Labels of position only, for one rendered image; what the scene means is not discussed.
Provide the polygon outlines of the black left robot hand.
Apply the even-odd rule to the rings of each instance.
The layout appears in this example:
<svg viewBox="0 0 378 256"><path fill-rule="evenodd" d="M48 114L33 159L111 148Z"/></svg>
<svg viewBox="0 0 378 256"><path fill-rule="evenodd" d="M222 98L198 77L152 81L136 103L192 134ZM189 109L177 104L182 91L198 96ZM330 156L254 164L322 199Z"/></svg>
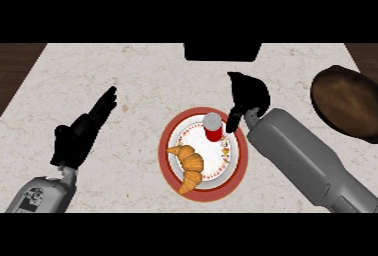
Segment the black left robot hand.
<svg viewBox="0 0 378 256"><path fill-rule="evenodd" d="M74 123L55 128L55 153L50 164L77 169L90 153L101 128L117 106L117 88L111 87L101 96L89 113Z"/></svg>

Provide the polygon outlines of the red-rimmed white plate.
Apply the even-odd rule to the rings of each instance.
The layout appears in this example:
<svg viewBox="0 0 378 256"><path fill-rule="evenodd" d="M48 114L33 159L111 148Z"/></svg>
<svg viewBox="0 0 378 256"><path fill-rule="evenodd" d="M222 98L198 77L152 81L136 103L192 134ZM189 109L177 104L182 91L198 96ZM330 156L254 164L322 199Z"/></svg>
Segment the red-rimmed white plate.
<svg viewBox="0 0 378 256"><path fill-rule="evenodd" d="M222 117L226 128L228 115L210 107L185 110L166 126L158 146L160 168L166 181L175 191L183 181L183 168L177 156L167 152L175 146L189 145L204 159L203 181L195 189L183 194L192 201L211 202L225 198L237 189L248 166L248 146L241 129L211 142L206 136L204 116L214 112Z"/></svg>

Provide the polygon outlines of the red can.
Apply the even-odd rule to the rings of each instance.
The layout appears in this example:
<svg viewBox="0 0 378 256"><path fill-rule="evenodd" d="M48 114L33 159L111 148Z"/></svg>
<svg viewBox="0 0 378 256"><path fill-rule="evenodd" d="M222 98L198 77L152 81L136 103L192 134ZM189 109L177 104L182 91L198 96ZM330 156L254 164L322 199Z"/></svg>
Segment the red can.
<svg viewBox="0 0 378 256"><path fill-rule="evenodd" d="M206 137L211 142L217 142L223 136L222 117L216 112L210 112L203 119Z"/></svg>

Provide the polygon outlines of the golden croissant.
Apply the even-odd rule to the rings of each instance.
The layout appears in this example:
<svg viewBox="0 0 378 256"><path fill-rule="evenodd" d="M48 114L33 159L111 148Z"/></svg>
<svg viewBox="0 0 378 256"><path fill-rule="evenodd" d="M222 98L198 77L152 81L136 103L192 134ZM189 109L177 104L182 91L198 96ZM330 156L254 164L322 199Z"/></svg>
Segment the golden croissant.
<svg viewBox="0 0 378 256"><path fill-rule="evenodd" d="M204 159L189 145L175 146L167 149L180 162L183 169L183 182L177 193L180 195L189 193L203 182Z"/></svg>

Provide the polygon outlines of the black appliance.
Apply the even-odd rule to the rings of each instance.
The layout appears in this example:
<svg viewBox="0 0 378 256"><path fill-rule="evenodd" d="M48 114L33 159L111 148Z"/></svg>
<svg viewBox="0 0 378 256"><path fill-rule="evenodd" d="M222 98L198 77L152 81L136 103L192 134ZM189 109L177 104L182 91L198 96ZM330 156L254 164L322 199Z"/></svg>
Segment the black appliance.
<svg viewBox="0 0 378 256"><path fill-rule="evenodd" d="M253 62L260 43L185 43L185 58L191 61Z"/></svg>

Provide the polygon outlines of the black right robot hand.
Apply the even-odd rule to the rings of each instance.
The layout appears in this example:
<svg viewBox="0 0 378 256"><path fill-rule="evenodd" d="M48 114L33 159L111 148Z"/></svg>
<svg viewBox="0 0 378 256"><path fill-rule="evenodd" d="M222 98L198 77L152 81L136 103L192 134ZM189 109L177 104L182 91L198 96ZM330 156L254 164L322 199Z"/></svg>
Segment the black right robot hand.
<svg viewBox="0 0 378 256"><path fill-rule="evenodd" d="M232 82L234 107L229 113L226 132L234 133L248 110L259 109L257 117L265 115L270 106L270 94L260 79L241 72L229 72L228 75Z"/></svg>

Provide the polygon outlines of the dark brown pan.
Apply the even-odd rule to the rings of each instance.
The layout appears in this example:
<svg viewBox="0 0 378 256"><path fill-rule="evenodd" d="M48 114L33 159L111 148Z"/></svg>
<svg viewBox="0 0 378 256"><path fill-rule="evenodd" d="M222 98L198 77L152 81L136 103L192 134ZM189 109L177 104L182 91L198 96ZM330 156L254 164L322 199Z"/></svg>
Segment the dark brown pan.
<svg viewBox="0 0 378 256"><path fill-rule="evenodd" d="M378 83L366 75L333 65L313 78L310 100L335 131L378 144Z"/></svg>

